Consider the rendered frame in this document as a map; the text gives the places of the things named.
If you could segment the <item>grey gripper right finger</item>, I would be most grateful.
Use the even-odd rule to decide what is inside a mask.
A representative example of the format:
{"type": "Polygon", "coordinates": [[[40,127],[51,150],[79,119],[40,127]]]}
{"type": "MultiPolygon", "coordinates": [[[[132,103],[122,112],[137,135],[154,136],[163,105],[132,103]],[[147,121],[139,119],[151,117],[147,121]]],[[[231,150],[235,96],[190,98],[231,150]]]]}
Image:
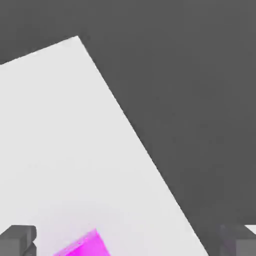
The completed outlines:
{"type": "Polygon", "coordinates": [[[256,256],[256,234],[245,225],[221,225],[219,256],[256,256]]]}

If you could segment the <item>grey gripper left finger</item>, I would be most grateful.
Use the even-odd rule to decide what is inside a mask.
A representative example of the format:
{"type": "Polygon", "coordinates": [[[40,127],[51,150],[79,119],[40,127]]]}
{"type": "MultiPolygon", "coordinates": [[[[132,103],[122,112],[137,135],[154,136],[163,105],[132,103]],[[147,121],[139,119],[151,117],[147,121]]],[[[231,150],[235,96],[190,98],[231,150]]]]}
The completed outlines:
{"type": "Polygon", "coordinates": [[[34,225],[11,225],[0,234],[0,256],[37,256],[34,225]]]}

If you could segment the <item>small magenta cube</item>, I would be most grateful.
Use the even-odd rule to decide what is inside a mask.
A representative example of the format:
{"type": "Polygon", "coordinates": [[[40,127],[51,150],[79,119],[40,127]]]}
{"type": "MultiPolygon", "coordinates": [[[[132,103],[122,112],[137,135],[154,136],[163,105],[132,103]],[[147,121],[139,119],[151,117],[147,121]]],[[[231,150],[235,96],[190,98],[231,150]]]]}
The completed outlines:
{"type": "Polygon", "coordinates": [[[96,229],[89,231],[53,256],[111,256],[96,229]]]}

